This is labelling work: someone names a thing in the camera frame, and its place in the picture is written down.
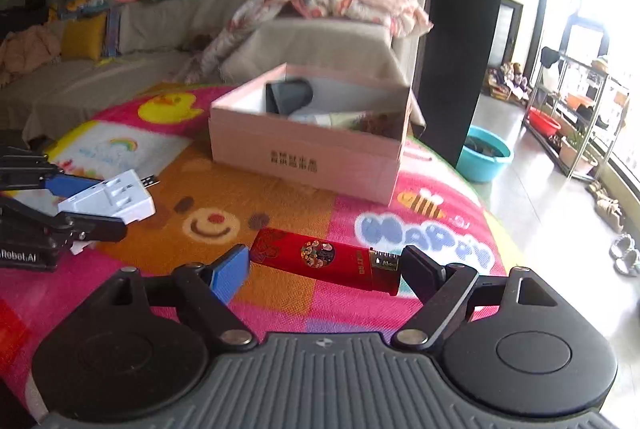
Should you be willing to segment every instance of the teal plastic basin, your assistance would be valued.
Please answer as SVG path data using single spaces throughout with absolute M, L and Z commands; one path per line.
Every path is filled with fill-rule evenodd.
M 481 127 L 472 125 L 468 135 L 487 142 L 502 156 L 486 156 L 463 146 L 456 169 L 470 182 L 490 182 L 511 163 L 513 152 L 502 138 Z

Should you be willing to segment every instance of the white charger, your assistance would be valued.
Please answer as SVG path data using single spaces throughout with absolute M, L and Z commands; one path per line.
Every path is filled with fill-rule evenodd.
M 58 210 L 120 218 L 128 225 L 153 216 L 156 206 L 145 185 L 131 169 L 60 202 Z

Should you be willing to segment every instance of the yellow duck print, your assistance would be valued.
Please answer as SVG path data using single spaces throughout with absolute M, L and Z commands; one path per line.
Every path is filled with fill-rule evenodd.
M 186 122 L 204 112 L 203 109 L 191 109 L 195 101 L 193 93 L 160 94 L 142 104 L 138 108 L 138 116 L 154 124 Z
M 421 194 L 406 190 L 398 194 L 398 202 L 410 208 L 412 211 L 431 219 L 442 219 L 446 215 L 437 203 Z

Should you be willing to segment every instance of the sofa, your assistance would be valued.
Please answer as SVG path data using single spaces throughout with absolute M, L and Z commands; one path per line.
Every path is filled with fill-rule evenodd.
M 202 37 L 215 36 L 245 0 L 135 2 L 120 11 L 118 50 L 108 62 L 66 60 L 41 66 L 0 89 L 0 130 L 25 142 L 52 140 L 152 86 L 171 81 Z M 277 18 L 263 24 L 206 80 L 242 84 L 283 62 L 393 77 L 406 84 L 381 25 Z M 420 122 L 417 106 L 414 121 Z
M 167 0 L 123 6 L 118 57 L 63 60 L 41 66 L 0 89 L 0 130 L 29 142 L 58 139 L 100 110 L 172 80 L 197 35 L 215 35 L 245 0 Z

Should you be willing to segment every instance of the metal shelf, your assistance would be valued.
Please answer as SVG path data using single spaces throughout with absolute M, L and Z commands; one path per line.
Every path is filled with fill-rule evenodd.
M 551 160 L 555 162 L 559 170 L 561 170 L 565 176 L 569 176 L 569 173 L 571 172 L 571 167 L 568 167 L 560 159 L 560 155 L 555 151 L 555 149 L 553 149 L 549 145 L 549 142 L 546 141 L 546 138 L 542 136 L 538 131 L 536 131 L 532 125 L 530 125 L 529 120 L 525 120 L 523 124 L 524 124 L 524 127 L 527 128 L 527 130 L 538 140 L 538 142 L 540 142 L 540 145 L 542 145 L 542 147 L 546 150 L 546 152 L 549 153 L 549 158 L 551 158 Z M 576 172 L 572 174 L 572 177 L 574 177 L 576 180 L 581 180 L 583 182 L 593 182 L 595 179 L 592 176 L 589 176 L 588 174 L 582 174 L 582 173 L 576 173 Z
M 611 84 L 615 84 L 615 85 L 619 86 L 620 88 L 625 89 L 627 94 L 628 94 L 628 88 L 626 88 L 625 86 L 620 84 L 620 82 L 618 82 L 616 79 L 612 78 L 612 76 L 608 75 L 607 73 L 601 72 L 600 70 L 597 70 L 595 68 L 591 68 L 590 66 L 587 66 L 586 64 L 583 64 L 579 60 L 572 59 L 571 57 L 567 57 L 564 54 L 559 54 L 559 57 L 560 57 L 561 60 L 564 61 L 564 63 L 562 65 L 560 77 L 559 77 L 559 80 L 558 80 L 558 89 L 556 91 L 549 91 L 548 89 L 546 89 L 542 85 L 542 69 L 540 68 L 539 71 L 538 71 L 538 79 L 536 81 L 535 86 L 533 87 L 533 92 L 531 93 L 531 96 L 529 98 L 529 104 L 527 105 L 527 110 L 525 112 L 524 118 L 522 119 L 522 123 L 531 132 L 531 134 L 533 134 L 533 136 L 535 136 L 536 139 L 538 141 L 540 141 L 540 143 L 543 145 L 545 150 L 549 153 L 549 156 L 552 158 L 552 160 L 554 160 L 554 162 L 556 162 L 558 167 L 561 169 L 562 173 L 564 173 L 568 178 L 578 178 L 578 179 L 584 180 L 584 181 L 592 181 L 594 178 L 591 178 L 590 176 L 588 176 L 586 174 L 575 173 L 575 167 L 577 166 L 578 160 L 584 154 L 585 150 L 588 147 L 588 144 L 593 142 L 594 139 L 597 138 L 600 141 L 608 142 L 609 146 L 608 146 L 607 152 L 604 155 L 603 160 L 600 161 L 598 170 L 596 172 L 596 178 L 598 178 L 600 176 L 600 174 L 601 174 L 601 171 L 604 169 L 604 167 L 607 165 L 607 163 L 609 161 L 609 157 L 611 156 L 611 153 L 613 151 L 613 147 L 614 147 L 614 145 L 616 143 L 616 140 L 618 139 L 618 135 L 620 133 L 620 129 L 622 128 L 622 120 L 620 120 L 618 125 L 616 126 L 615 132 L 612 132 L 612 130 L 610 129 L 612 124 L 609 124 L 609 128 L 608 129 L 603 129 L 603 128 L 601 128 L 601 127 L 596 125 L 596 120 L 598 119 L 598 117 L 600 115 L 600 104 L 602 103 L 602 97 L 603 97 L 604 92 L 605 92 L 604 90 L 605 90 L 605 88 L 607 88 L 607 86 L 610 83 Z M 601 83 L 600 84 L 596 84 L 596 85 L 591 84 L 592 81 L 589 81 L 589 84 L 592 87 L 595 87 L 596 90 L 597 90 L 597 93 L 596 93 L 596 96 L 595 96 L 595 99 L 594 99 L 594 104 L 593 104 L 593 114 L 592 114 L 590 120 L 585 119 L 584 117 L 579 115 L 577 112 L 575 112 L 561 98 L 561 89 L 562 89 L 562 85 L 564 84 L 564 76 L 566 74 L 568 66 L 578 66 L 581 69 L 585 69 L 588 72 L 594 73 L 600 79 Z M 581 133 L 581 135 L 583 137 L 583 141 L 581 142 L 580 146 L 578 146 L 578 149 L 576 150 L 577 151 L 577 155 L 576 155 L 574 163 L 572 164 L 571 167 L 567 167 L 567 165 L 565 165 L 562 162 L 562 160 L 560 160 L 558 153 L 556 153 L 556 151 L 553 150 L 553 148 L 548 144 L 546 139 L 540 133 L 538 133 L 536 130 L 534 130 L 532 128 L 532 126 L 530 126 L 530 124 L 529 124 L 529 120 L 528 120 L 527 117 L 529 116 L 529 111 L 530 111 L 531 107 L 534 107 L 534 102 L 536 100 L 536 94 L 537 94 L 538 91 L 543 91 L 545 93 L 545 98 L 544 98 L 544 101 L 543 101 L 542 105 L 544 105 L 546 103 L 546 97 L 547 96 L 551 97 L 552 102 L 553 102 L 552 110 L 551 110 L 551 114 L 550 114 L 551 116 L 555 112 L 557 112 L 563 118 L 565 118 L 565 120 L 568 123 L 570 123 L 572 126 L 574 126 L 576 130 L 579 129 L 578 128 L 578 124 L 580 124 L 582 126 L 581 129 L 584 132 L 584 133 Z

